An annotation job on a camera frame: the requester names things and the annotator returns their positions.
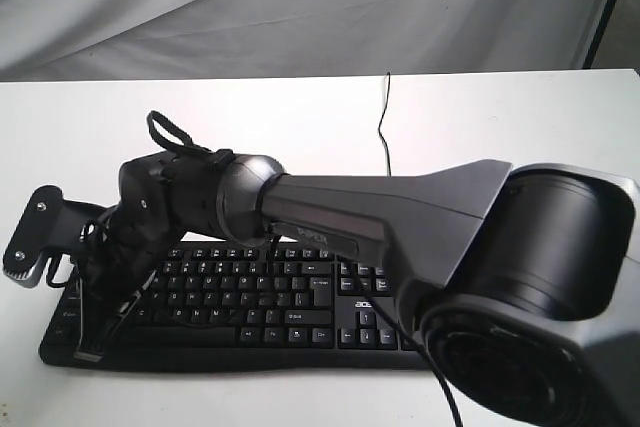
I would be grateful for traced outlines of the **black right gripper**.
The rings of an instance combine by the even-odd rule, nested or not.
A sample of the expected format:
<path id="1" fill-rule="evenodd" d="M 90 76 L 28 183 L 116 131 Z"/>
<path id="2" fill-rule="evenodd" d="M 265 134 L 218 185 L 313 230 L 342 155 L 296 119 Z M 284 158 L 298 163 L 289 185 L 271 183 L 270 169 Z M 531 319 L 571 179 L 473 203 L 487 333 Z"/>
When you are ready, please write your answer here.
<path id="1" fill-rule="evenodd" d="M 171 222 L 137 223 L 122 206 L 108 208 L 90 225 L 94 230 L 84 241 L 85 258 L 75 277 L 80 307 L 74 357 L 100 362 L 185 228 Z"/>

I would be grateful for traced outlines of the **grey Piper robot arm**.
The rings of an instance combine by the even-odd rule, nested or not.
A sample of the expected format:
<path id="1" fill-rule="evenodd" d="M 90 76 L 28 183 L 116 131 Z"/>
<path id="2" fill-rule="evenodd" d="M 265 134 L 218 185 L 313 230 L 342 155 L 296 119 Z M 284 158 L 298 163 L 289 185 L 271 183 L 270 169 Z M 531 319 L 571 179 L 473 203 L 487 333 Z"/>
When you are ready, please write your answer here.
<path id="1" fill-rule="evenodd" d="M 383 269 L 394 323 L 438 377 L 536 426 L 639 422 L 639 186 L 480 160 L 421 176 L 295 176 L 181 148 L 131 160 L 82 232 L 78 358 L 99 361 L 160 259 L 194 232 L 280 236 Z"/>

